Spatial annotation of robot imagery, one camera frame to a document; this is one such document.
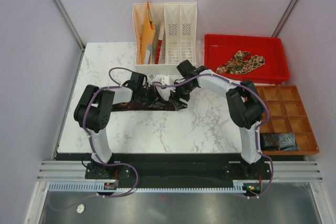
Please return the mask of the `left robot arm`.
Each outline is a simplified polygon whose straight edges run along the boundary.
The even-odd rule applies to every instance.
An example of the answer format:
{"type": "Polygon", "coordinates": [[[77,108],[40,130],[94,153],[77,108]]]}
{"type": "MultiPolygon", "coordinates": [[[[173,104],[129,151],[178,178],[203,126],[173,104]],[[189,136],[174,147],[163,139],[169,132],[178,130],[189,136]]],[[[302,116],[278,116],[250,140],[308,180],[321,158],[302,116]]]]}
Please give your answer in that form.
{"type": "Polygon", "coordinates": [[[157,89],[148,83],[148,77],[134,72],[122,86],[99,88],[87,85],[74,112],[74,119],[89,136],[91,157],[99,163],[97,173],[111,178],[115,165],[111,163],[106,127],[112,112],[174,111],[174,105],[165,101],[157,89]]]}

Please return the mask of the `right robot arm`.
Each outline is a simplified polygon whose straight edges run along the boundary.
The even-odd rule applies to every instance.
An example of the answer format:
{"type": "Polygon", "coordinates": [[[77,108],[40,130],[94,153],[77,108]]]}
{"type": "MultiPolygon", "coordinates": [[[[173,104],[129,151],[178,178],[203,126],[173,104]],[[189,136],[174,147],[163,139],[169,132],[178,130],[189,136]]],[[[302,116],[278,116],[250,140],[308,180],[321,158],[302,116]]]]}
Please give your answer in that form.
{"type": "Polygon", "coordinates": [[[175,110],[187,107],[183,100],[188,101],[190,93],[196,88],[210,90],[225,98],[230,118],[239,127],[241,157],[245,161],[240,166],[240,172],[245,178],[254,178],[259,173],[257,162],[261,158],[258,153],[257,125],[261,123],[265,111],[254,83],[226,79],[204,66],[197,68],[188,60],[181,62],[177,70],[184,81],[176,82],[175,90],[170,93],[169,101],[174,104],[175,110]]]}

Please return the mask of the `dark red patterned tie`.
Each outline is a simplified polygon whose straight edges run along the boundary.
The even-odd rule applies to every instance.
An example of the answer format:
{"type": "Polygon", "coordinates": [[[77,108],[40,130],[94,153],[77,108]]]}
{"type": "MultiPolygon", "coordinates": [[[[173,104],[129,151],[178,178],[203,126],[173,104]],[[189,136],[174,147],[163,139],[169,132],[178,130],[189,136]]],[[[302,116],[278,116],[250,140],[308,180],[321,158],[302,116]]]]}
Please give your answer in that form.
{"type": "Polygon", "coordinates": [[[149,106],[146,106],[145,104],[142,104],[137,101],[131,101],[131,102],[124,102],[124,103],[118,103],[114,104],[112,106],[111,112],[124,112],[124,111],[175,111],[173,104],[170,101],[167,101],[170,103],[171,109],[170,110],[151,110],[149,106]]]}

